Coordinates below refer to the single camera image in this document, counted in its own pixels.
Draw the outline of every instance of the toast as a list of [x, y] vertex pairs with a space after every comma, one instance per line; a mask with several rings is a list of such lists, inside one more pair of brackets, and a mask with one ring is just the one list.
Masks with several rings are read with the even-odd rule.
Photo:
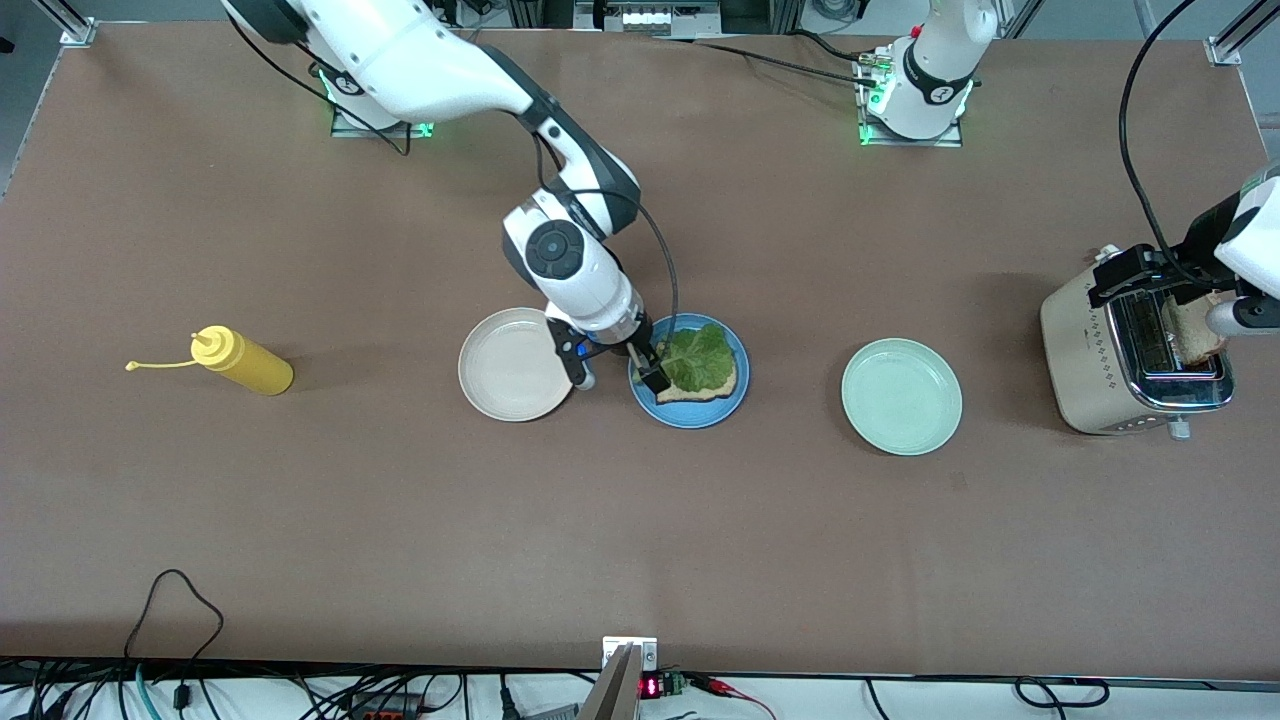
[[728, 379], [724, 380], [724, 384], [721, 387], [689, 392], [680, 389], [675, 386], [675, 383], [672, 383], [671, 387], [658, 393], [658, 405], [666, 405], [668, 402], [707, 402], [719, 397], [728, 397], [733, 395], [735, 388], [737, 388], [736, 364], [733, 365], [733, 372], [728, 374]]

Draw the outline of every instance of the metal frame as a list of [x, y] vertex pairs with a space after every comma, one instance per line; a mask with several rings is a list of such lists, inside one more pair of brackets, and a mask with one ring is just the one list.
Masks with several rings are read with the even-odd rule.
[[[1023, 33], [1027, 32], [1027, 26], [1029, 26], [1032, 20], [1036, 19], [1036, 15], [1041, 12], [1041, 8], [1043, 6], [1044, 6], [1044, 0], [1027, 0], [1027, 4], [1023, 5], [1021, 9], [1019, 9], [1018, 13], [1014, 14], [1012, 18], [1010, 18], [1007, 22], [1001, 23], [1000, 37], [1005, 40], [1014, 40], [1021, 37]], [[997, 10], [1002, 9], [1002, 4], [997, 3], [996, 9]]]
[[61, 44], [67, 47], [87, 47], [93, 42], [97, 32], [97, 23], [93, 18], [86, 18], [76, 12], [67, 0], [32, 0], [37, 8], [44, 10], [49, 19], [63, 28]]
[[1222, 32], [1204, 41], [1204, 53], [1215, 65], [1239, 65], [1240, 49], [1280, 15], [1280, 0], [1254, 0]]
[[[613, 651], [605, 650], [608, 662], [586, 696], [577, 720], [635, 720], [640, 712], [640, 678], [645, 662], [657, 664], [657, 641], [653, 638], [605, 638], [618, 641]], [[645, 650], [649, 643], [650, 650]]]

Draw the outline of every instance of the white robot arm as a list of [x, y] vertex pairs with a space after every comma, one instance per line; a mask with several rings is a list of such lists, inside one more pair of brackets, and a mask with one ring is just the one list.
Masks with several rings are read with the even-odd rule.
[[1212, 291], [1234, 291], [1234, 300], [1213, 306], [1206, 316], [1211, 331], [1222, 337], [1280, 332], [1280, 163], [1196, 218], [1171, 252], [1198, 283], [1157, 249], [1138, 245], [1093, 270], [1097, 286], [1089, 291], [1091, 305], [1165, 290], [1185, 305]]
[[973, 90], [973, 72], [996, 37], [992, 0], [931, 0], [919, 33], [877, 49], [891, 60], [877, 77], [867, 110], [910, 140], [929, 140], [951, 127]]
[[[223, 0], [269, 42], [306, 45], [347, 76], [353, 113], [439, 123], [500, 110], [564, 159], [563, 170], [503, 220], [503, 252], [548, 299], [557, 354], [580, 388], [594, 384], [584, 341], [634, 351], [653, 392], [658, 366], [639, 292], [602, 242], [632, 220], [635, 176], [591, 138], [516, 63], [449, 32], [425, 0]], [[370, 119], [371, 124], [379, 123]]]

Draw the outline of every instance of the black cable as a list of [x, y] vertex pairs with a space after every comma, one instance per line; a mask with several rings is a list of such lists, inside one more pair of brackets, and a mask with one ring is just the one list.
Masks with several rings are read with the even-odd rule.
[[[534, 135], [534, 150], [538, 152], [538, 186], [552, 195], [556, 193], [552, 188], [547, 187], [547, 182], [543, 179], [543, 145], [539, 142], [538, 135]], [[667, 332], [663, 333], [663, 348], [671, 347], [671, 334], [676, 329], [676, 320], [680, 318], [680, 279], [676, 277], [676, 261], [671, 258], [671, 247], [667, 246], [667, 238], [662, 234], [662, 229], [658, 227], [658, 222], [653, 219], [649, 214], [649, 209], [644, 206], [637, 200], [634, 200], [621, 192], [613, 192], [612, 190], [573, 190], [568, 188], [570, 195], [603, 195], [605, 197], [617, 197], [625, 202], [631, 204], [635, 209], [644, 215], [644, 219], [649, 223], [649, 229], [653, 231], [653, 236], [658, 240], [658, 247], [662, 249], [662, 256], [667, 261], [667, 275], [671, 279], [671, 323], [667, 324]]]
[[818, 77], [824, 77], [824, 78], [831, 78], [831, 79], [838, 79], [838, 81], [842, 81], [842, 82], [851, 82], [854, 85], [863, 85], [863, 86], [867, 86], [867, 87], [874, 87], [876, 86], [876, 81], [873, 81], [872, 78], [854, 77], [854, 76], [842, 76], [840, 73], [833, 73], [833, 72], [829, 72], [829, 70], [819, 70], [818, 68], [810, 68], [808, 65], [800, 65], [800, 64], [796, 64], [796, 63], [788, 63], [786, 60], [778, 60], [777, 58], [769, 58], [768, 55], [760, 55], [759, 53], [751, 53], [750, 50], [739, 50], [737, 47], [728, 47], [728, 46], [724, 46], [724, 45], [713, 45], [710, 42], [699, 42], [696, 45], [698, 45], [698, 47], [710, 47], [712, 50], [721, 50], [723, 53], [732, 53], [735, 55], [741, 55], [744, 58], [750, 58], [753, 60], [760, 60], [762, 63], [771, 63], [773, 65], [778, 65], [781, 68], [787, 68], [787, 69], [796, 70], [796, 72], [800, 72], [800, 73], [809, 73], [812, 76], [818, 76]]
[[431, 679], [426, 682], [426, 687], [422, 688], [422, 697], [419, 700], [417, 703], [419, 714], [439, 712], [445, 707], [453, 705], [453, 701], [458, 700], [458, 696], [462, 694], [462, 683], [465, 682], [463, 678], [466, 678], [465, 673], [458, 674], [458, 687], [453, 689], [453, 694], [449, 696], [449, 700], [442, 702], [440, 705], [428, 705], [426, 691], [431, 689], [431, 683], [434, 683], [436, 678], [439, 678], [439, 675], [431, 675]]
[[200, 694], [205, 696], [205, 705], [209, 706], [209, 712], [212, 714], [214, 720], [223, 720], [223, 716], [218, 714], [218, 706], [214, 705], [212, 696], [209, 694], [209, 688], [205, 687], [205, 676], [196, 675], [196, 682], [200, 683]]
[[[209, 611], [214, 614], [214, 618], [218, 619], [218, 626], [214, 628], [214, 632], [209, 635], [209, 638], [204, 642], [204, 644], [201, 644], [198, 648], [196, 648], [196, 652], [191, 653], [191, 657], [187, 659], [187, 662], [182, 667], [182, 674], [179, 676], [178, 685], [179, 687], [186, 687], [187, 685], [187, 676], [189, 675], [192, 667], [196, 665], [196, 661], [200, 660], [200, 653], [205, 652], [205, 650], [210, 644], [212, 644], [214, 641], [218, 639], [218, 635], [220, 635], [223, 633], [223, 628], [227, 625], [227, 618], [223, 616], [223, 611], [219, 610], [216, 605], [214, 605], [212, 602], [210, 602], [209, 598], [206, 598], [204, 594], [200, 593], [200, 591], [196, 589], [195, 583], [192, 583], [191, 578], [188, 578], [187, 574], [183, 573], [182, 570], [179, 570], [177, 568], [169, 568], [168, 570], [164, 570], [159, 575], [156, 575], [154, 580], [151, 580], [151, 589], [147, 591], [147, 600], [146, 600], [146, 602], [142, 603], [142, 614], [138, 615], [138, 621], [134, 623], [133, 624], [133, 629], [129, 630], [129, 637], [125, 638], [125, 641], [124, 641], [124, 651], [123, 651], [122, 655], [123, 655], [123, 659], [125, 661], [131, 660], [131, 653], [133, 651], [133, 643], [137, 642], [138, 633], [142, 630], [142, 624], [147, 619], [147, 612], [151, 611], [151, 602], [156, 597], [156, 591], [160, 588], [160, 582], [164, 580], [165, 577], [168, 577], [168, 575], [178, 575], [178, 578], [180, 578], [182, 582], [186, 583], [187, 591], [191, 592], [191, 596], [195, 597], [197, 602], [200, 602], [201, 605], [204, 605], [205, 607], [207, 607]], [[128, 720], [128, 716], [125, 715], [125, 710], [124, 710], [124, 688], [123, 688], [123, 684], [124, 684], [124, 680], [122, 678], [120, 679], [120, 688], [119, 688], [119, 694], [120, 694], [120, 715], [122, 715], [122, 719]], [[201, 683], [201, 689], [205, 689], [204, 683]], [[205, 691], [205, 701], [209, 702], [210, 708], [212, 708], [212, 701], [209, 697], [207, 689]], [[183, 720], [186, 707], [184, 706], [183, 707], [178, 707], [177, 710], [178, 710], [178, 719]]]
[[307, 47], [306, 42], [294, 42], [293, 46], [297, 47], [298, 50], [302, 50], [303, 53], [306, 53], [307, 56], [311, 58], [311, 60], [317, 67], [321, 67], [321, 68], [329, 70], [329, 74], [332, 74], [334, 77], [338, 77], [338, 76], [342, 74], [342, 70], [339, 70], [338, 68], [335, 68], [335, 67], [330, 65], [329, 63], [326, 63], [325, 59], [321, 58], [320, 55], [316, 55], [315, 53], [312, 53], [311, 49]]
[[108, 678], [109, 675], [104, 675], [102, 679], [100, 679], [97, 684], [93, 685], [93, 691], [88, 693], [87, 698], [84, 698], [84, 705], [82, 705], [81, 708], [77, 710], [74, 715], [72, 715], [72, 720], [81, 720], [82, 717], [88, 717], [88, 711], [91, 707], [93, 707], [93, 698], [96, 698], [97, 693], [106, 687]]
[[[1025, 683], [1030, 683], [1038, 687], [1041, 692], [1043, 692], [1044, 696], [1048, 698], [1048, 701], [1038, 701], [1027, 697], [1027, 693], [1023, 692], [1023, 684]], [[1039, 678], [1032, 678], [1032, 676], [1021, 676], [1014, 680], [1014, 692], [1018, 694], [1018, 700], [1025, 702], [1032, 707], [1038, 707], [1039, 710], [1056, 710], [1059, 720], [1066, 720], [1066, 708], [1085, 710], [1089, 707], [1098, 707], [1100, 705], [1111, 700], [1111, 687], [1107, 685], [1106, 682], [1103, 680], [1088, 680], [1085, 683], [1076, 683], [1076, 684], [1082, 684], [1084, 687], [1091, 687], [1091, 688], [1102, 688], [1102, 696], [1094, 700], [1062, 702], [1061, 700], [1057, 698], [1056, 694], [1053, 694], [1053, 689], [1050, 688], [1048, 684], [1046, 684]]]
[[876, 684], [872, 683], [870, 678], [864, 678], [863, 682], [867, 683], [867, 692], [872, 696], [872, 703], [876, 705], [876, 712], [879, 712], [881, 720], [888, 720], [888, 714], [884, 712], [884, 707], [879, 703], [879, 696], [876, 694]]
[[1129, 156], [1129, 96], [1133, 94], [1133, 81], [1138, 77], [1138, 68], [1142, 67], [1142, 61], [1147, 58], [1147, 53], [1151, 46], [1155, 45], [1156, 38], [1160, 33], [1165, 31], [1166, 27], [1174, 19], [1178, 18], [1187, 8], [1190, 8], [1196, 0], [1183, 0], [1165, 19], [1160, 20], [1147, 41], [1142, 44], [1138, 50], [1138, 56], [1133, 59], [1133, 65], [1129, 68], [1129, 77], [1124, 81], [1124, 92], [1120, 94], [1120, 115], [1119, 115], [1119, 131], [1120, 131], [1120, 160], [1124, 163], [1124, 172], [1129, 176], [1129, 184], [1133, 186], [1133, 191], [1138, 195], [1138, 202], [1142, 204], [1142, 213], [1147, 217], [1147, 224], [1151, 225], [1152, 234], [1156, 236], [1156, 242], [1160, 245], [1160, 251], [1164, 252], [1169, 264], [1178, 272], [1187, 282], [1201, 290], [1217, 290], [1212, 282], [1198, 278], [1188, 270], [1181, 260], [1179, 260], [1172, 250], [1169, 249], [1169, 243], [1165, 241], [1165, 232], [1160, 229], [1160, 222], [1156, 219], [1156, 211], [1151, 208], [1151, 199], [1147, 197], [1147, 191], [1142, 187], [1142, 182], [1138, 179], [1138, 173], [1133, 168], [1133, 159]]
[[[236, 18], [232, 18], [228, 14], [227, 19], [230, 20], [232, 27], [236, 28], [236, 35], [241, 36], [241, 40], [243, 40], [244, 44], [250, 46], [250, 49], [253, 51], [255, 55], [257, 55], [259, 58], [261, 58], [262, 61], [266, 63], [268, 65], [271, 65], [271, 69], [274, 69], [275, 72], [278, 72], [282, 76], [284, 76], [285, 78], [288, 78], [289, 82], [292, 82], [293, 85], [301, 87], [302, 90], [306, 90], [311, 95], [315, 95], [316, 97], [319, 97], [320, 100], [323, 100], [326, 105], [329, 105], [330, 108], [333, 108], [334, 111], [342, 111], [342, 113], [347, 114], [349, 118], [352, 118], [353, 120], [356, 120], [357, 123], [360, 123], [361, 126], [364, 126], [366, 129], [369, 129], [370, 132], [372, 132], [374, 135], [376, 135], [383, 142], [385, 142], [387, 145], [390, 145], [392, 149], [396, 150], [396, 152], [401, 158], [407, 158], [408, 156], [408, 151], [410, 151], [408, 142], [404, 143], [404, 147], [401, 147], [399, 145], [396, 145], [396, 142], [392, 138], [387, 137], [387, 133], [384, 133], [383, 131], [380, 131], [380, 129], [375, 128], [374, 126], [369, 124], [360, 115], [352, 113], [351, 110], [347, 110], [346, 108], [343, 108], [342, 105], [334, 102], [333, 100], [329, 100], [328, 95], [320, 92], [319, 90], [316, 90], [316, 88], [311, 87], [310, 85], [302, 82], [301, 79], [293, 77], [293, 73], [291, 73], [291, 72], [285, 70], [284, 68], [282, 68], [280, 65], [278, 65], [275, 63], [275, 60], [273, 60], [266, 53], [262, 51], [261, 47], [259, 47], [252, 40], [250, 40], [247, 35], [244, 35], [244, 31], [239, 27], [239, 23], [236, 22]], [[406, 131], [404, 136], [408, 137], [408, 131]]]
[[315, 693], [311, 692], [311, 685], [307, 684], [306, 678], [303, 678], [301, 673], [296, 674], [294, 678], [297, 679], [296, 683], [298, 684], [298, 687], [301, 687], [302, 691], [307, 693], [307, 700], [311, 701], [311, 710], [315, 711], [316, 720], [326, 720], [324, 712], [320, 712], [320, 703], [316, 701]]
[[142, 623], [146, 621], [147, 612], [151, 611], [151, 601], [154, 601], [156, 597], [156, 589], [160, 587], [160, 580], [165, 579], [165, 577], [168, 575], [178, 575], [178, 578], [180, 578], [182, 582], [187, 584], [187, 589], [191, 592], [191, 596], [195, 597], [196, 601], [198, 601], [201, 605], [207, 607], [209, 611], [214, 614], [214, 618], [218, 619], [218, 626], [214, 628], [214, 633], [209, 635], [209, 639], [206, 639], [204, 644], [196, 648], [196, 652], [191, 653], [191, 659], [187, 660], [187, 666], [189, 667], [192, 664], [195, 664], [196, 660], [200, 659], [200, 653], [205, 652], [205, 648], [212, 644], [214, 641], [218, 639], [218, 635], [223, 633], [223, 626], [227, 624], [227, 618], [223, 616], [223, 611], [219, 610], [218, 606], [214, 605], [212, 602], [209, 602], [209, 598], [200, 594], [200, 591], [196, 589], [195, 583], [191, 582], [191, 578], [188, 578], [186, 573], [183, 573], [177, 568], [169, 568], [168, 570], [164, 570], [159, 575], [156, 575], [154, 580], [151, 580], [151, 589], [147, 591], [147, 601], [142, 603], [142, 614], [138, 615], [138, 621], [133, 624], [133, 629], [129, 630], [129, 637], [124, 641], [124, 652], [123, 652], [124, 660], [132, 660], [131, 652], [133, 651], [133, 643], [137, 642], [138, 632], [142, 630]]
[[552, 147], [552, 143], [548, 142], [545, 137], [543, 137], [543, 136], [540, 136], [538, 133], [534, 133], [534, 137], [536, 137], [538, 141], [543, 143], [543, 147], [547, 149], [547, 154], [552, 156], [552, 163], [556, 164], [556, 172], [558, 173], [558, 172], [563, 170], [564, 165], [561, 163], [559, 155], [556, 154], [556, 149]]
[[129, 711], [124, 707], [124, 678], [127, 675], [128, 660], [120, 661], [119, 675], [115, 678], [115, 700], [120, 705], [120, 720], [129, 720]]
[[835, 55], [836, 58], [840, 58], [841, 60], [849, 60], [850, 63], [856, 63], [859, 55], [869, 55], [869, 54], [874, 53], [874, 50], [861, 50], [861, 51], [858, 51], [858, 53], [845, 53], [842, 50], [837, 50], [836, 46], [833, 46], [832, 44], [827, 42], [826, 37], [818, 35], [817, 32], [809, 32], [809, 31], [803, 29], [803, 28], [796, 28], [796, 29], [794, 29], [794, 31], [791, 31], [791, 32], [788, 32], [786, 35], [794, 35], [796, 37], [806, 37], [806, 38], [817, 42], [818, 46], [822, 47], [823, 50], [826, 50], [828, 54]]

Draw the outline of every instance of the yellow squeeze bottle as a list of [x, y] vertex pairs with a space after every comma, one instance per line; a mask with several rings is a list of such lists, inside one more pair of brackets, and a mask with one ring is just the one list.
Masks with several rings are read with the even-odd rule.
[[191, 333], [191, 360], [187, 363], [131, 361], [124, 369], [132, 372], [138, 368], [186, 368], [197, 364], [260, 395], [280, 395], [293, 384], [292, 365], [223, 325], [209, 325], [198, 333]]

